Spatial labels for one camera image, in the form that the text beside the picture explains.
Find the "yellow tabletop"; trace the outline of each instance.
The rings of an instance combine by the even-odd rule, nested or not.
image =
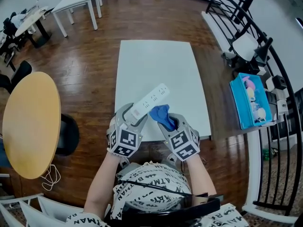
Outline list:
[[[34,179],[48,169],[60,125],[60,97],[51,77],[34,72],[23,78],[9,97],[2,123],[4,148],[19,175]]]

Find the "power outlet socket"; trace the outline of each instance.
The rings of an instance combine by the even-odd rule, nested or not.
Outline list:
[[[169,89],[164,83],[161,83],[148,95],[142,98],[138,103],[134,104],[130,109],[130,112],[136,120],[140,120],[146,115],[154,106],[159,103],[170,94]]]

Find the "blue box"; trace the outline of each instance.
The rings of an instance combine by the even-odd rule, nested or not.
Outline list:
[[[264,108],[266,112],[266,118],[264,121],[255,122],[253,118],[252,108],[250,106],[250,99],[248,97],[243,78],[250,77],[250,80],[255,84],[255,103],[259,104],[260,107]],[[257,75],[250,75],[246,73],[239,73],[237,78],[230,82],[232,88],[232,94],[235,99],[240,126],[241,129],[247,129],[254,126],[261,126],[265,123],[272,121],[272,115],[269,108],[269,103],[266,97],[266,93],[261,81],[261,78]]]

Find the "printed shirt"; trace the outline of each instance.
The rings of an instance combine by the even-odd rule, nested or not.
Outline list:
[[[191,193],[186,177],[184,177],[182,173],[159,163],[145,163],[143,166],[127,173],[121,180],[160,186],[174,192]],[[182,198],[181,195],[176,193],[142,187],[131,183],[119,184],[115,186],[113,190],[114,204],[111,209],[111,219],[122,219],[122,210],[126,202],[132,208],[144,212],[162,212],[171,210],[175,206],[177,207],[180,198]],[[231,204],[224,206],[226,207],[223,208],[222,206],[219,211],[201,218],[194,226],[220,226],[213,225],[216,221],[230,224],[232,227],[244,227],[247,225],[246,221],[235,210],[234,206]],[[109,225],[102,222],[98,216],[91,213],[71,215],[67,218],[67,225],[79,227],[109,227]]]

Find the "white cable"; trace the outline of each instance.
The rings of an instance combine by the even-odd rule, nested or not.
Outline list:
[[[55,173],[56,173],[56,180],[55,180],[55,181],[53,181],[52,176],[51,176],[52,166],[55,168]],[[48,173],[46,174],[45,177],[44,177],[44,176],[41,176],[41,178],[45,179],[45,180],[48,182],[48,183],[42,183],[42,187],[43,187],[45,190],[47,190],[47,191],[51,191],[52,188],[53,188],[53,186],[54,186],[56,183],[58,183],[58,182],[60,181],[61,175],[60,175],[58,169],[56,168],[56,166],[55,166],[54,164],[51,164],[51,165],[49,166],[49,170],[47,170],[47,172],[48,172]]]

